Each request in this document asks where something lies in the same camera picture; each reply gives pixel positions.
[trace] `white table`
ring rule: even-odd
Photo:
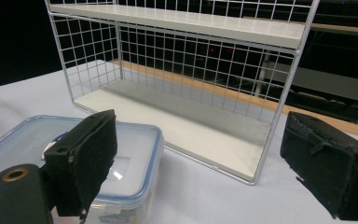
[[[42,114],[88,115],[72,105],[62,72],[0,87],[0,137]],[[165,149],[147,223],[340,223],[296,181],[279,155],[285,122],[282,116],[254,187]]]

